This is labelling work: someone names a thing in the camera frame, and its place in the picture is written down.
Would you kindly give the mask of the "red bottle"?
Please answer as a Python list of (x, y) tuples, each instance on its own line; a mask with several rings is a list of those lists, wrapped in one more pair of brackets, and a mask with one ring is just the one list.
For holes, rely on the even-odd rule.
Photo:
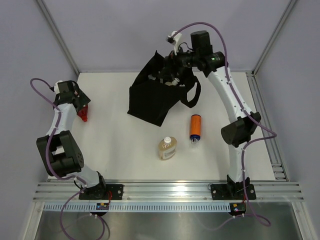
[(81, 110), (77, 112), (77, 116), (80, 117), (83, 122), (88, 121), (88, 109), (89, 106), (86, 104)]

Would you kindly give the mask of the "black canvas bag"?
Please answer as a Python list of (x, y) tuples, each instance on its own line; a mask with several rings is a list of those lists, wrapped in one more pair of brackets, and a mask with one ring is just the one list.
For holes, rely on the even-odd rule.
[(181, 102), (193, 108), (201, 94), (201, 84), (191, 69), (178, 75), (180, 85), (167, 86), (158, 78), (164, 68), (164, 57), (155, 52), (129, 88), (128, 114), (160, 127), (169, 110)]

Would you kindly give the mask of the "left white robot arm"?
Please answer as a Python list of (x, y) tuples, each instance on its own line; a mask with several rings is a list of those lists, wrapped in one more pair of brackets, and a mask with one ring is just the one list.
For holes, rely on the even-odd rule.
[(47, 173), (58, 180), (74, 180), (81, 194), (103, 199), (108, 192), (103, 176), (85, 165), (80, 147), (71, 129), (74, 120), (88, 120), (91, 101), (73, 80), (57, 81), (50, 90), (55, 93), (49, 101), (54, 111), (50, 129), (36, 140), (36, 146)]

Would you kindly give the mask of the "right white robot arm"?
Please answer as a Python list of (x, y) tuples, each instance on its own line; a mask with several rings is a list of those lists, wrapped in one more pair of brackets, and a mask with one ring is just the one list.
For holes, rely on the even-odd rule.
[(245, 103), (231, 78), (227, 55), (213, 51), (207, 31), (191, 33), (192, 48), (187, 51), (180, 49), (181, 36), (181, 33), (173, 31), (167, 37), (166, 40), (173, 45), (173, 51), (165, 57), (159, 78), (168, 86), (186, 85), (183, 71), (198, 68), (214, 86), (229, 119), (229, 124), (221, 129), (222, 138), (229, 150), (229, 172), (227, 182), (212, 185), (211, 192), (228, 194), (237, 199), (244, 193), (244, 188), (250, 186), (250, 178), (246, 176), (242, 165), (241, 151), (251, 140), (261, 121), (261, 115), (259, 112), (252, 112)]

